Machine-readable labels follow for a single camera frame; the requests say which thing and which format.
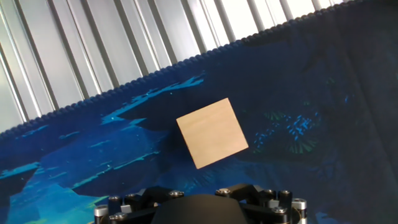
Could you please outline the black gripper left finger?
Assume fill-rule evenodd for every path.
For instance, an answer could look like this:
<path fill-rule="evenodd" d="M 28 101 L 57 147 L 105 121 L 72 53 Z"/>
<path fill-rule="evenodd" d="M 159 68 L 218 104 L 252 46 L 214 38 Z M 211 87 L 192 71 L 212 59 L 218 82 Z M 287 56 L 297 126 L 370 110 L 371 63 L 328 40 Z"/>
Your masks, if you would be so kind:
<path fill-rule="evenodd" d="M 172 199 L 184 197 L 184 192 L 167 187 L 149 187 L 138 193 L 110 195 L 107 204 L 94 208 L 94 224 L 101 223 L 149 223 L 157 207 Z"/>

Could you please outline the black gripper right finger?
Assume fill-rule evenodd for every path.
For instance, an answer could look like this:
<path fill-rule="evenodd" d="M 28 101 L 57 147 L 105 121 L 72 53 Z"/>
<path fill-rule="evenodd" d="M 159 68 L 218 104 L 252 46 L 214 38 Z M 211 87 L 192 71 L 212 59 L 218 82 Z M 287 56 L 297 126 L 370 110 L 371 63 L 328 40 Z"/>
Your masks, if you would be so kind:
<path fill-rule="evenodd" d="M 215 191 L 215 195 L 232 200 L 247 223 L 307 224 L 307 201 L 294 198 L 289 190 L 275 191 L 258 185 L 237 184 Z"/>

